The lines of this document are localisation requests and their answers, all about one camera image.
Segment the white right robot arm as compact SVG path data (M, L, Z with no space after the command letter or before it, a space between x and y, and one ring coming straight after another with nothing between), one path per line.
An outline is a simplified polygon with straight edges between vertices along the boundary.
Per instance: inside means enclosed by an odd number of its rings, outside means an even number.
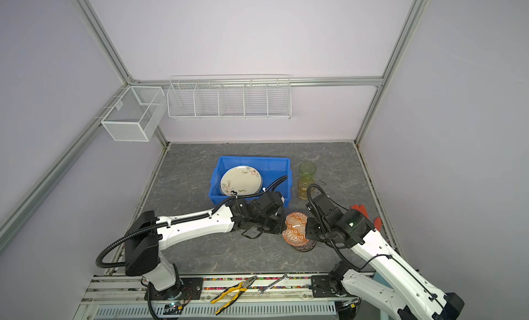
M343 248L349 249L385 280L384 284L377 282L364 274L363 266L343 257L347 270L335 278L345 292L369 302L393 319L457 319L461 315L463 299L424 278L363 213L340 208L316 184L307 187L307 201L306 207L311 212L307 239L325 243L337 254Z

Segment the pink striped bowl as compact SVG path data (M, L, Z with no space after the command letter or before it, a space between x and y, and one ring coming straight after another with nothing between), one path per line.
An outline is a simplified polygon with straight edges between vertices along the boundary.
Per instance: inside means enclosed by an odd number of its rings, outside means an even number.
M304 244L301 245L293 245L291 244L291 247L301 253L307 253L312 251L317 245L317 241L313 240L307 240Z

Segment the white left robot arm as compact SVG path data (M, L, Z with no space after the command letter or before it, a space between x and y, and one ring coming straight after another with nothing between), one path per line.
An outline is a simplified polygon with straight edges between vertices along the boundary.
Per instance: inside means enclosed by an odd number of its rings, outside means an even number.
M104 248L95 260L100 269L123 267L130 277L147 280L147 297L157 294L164 300L179 299L184 284L175 264L162 252L178 243L216 233L241 232L254 240L262 234L280 235L285 229L285 208L277 191L286 175L267 188L249 196L229 196L213 209L188 215L140 215L127 233Z

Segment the cream floral plate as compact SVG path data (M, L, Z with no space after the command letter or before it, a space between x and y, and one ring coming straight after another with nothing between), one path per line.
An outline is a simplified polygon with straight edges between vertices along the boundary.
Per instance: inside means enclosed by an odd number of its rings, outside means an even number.
M263 186L260 172L250 166L229 169L220 179L220 192L225 196L249 196Z

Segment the orange patterned bowl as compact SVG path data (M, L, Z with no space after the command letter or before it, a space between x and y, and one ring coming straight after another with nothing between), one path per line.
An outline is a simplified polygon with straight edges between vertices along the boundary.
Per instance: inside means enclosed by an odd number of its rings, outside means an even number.
M308 217L300 212L290 213L286 216L286 229L282 232L286 243L294 247L301 247L309 242L306 238L307 220Z

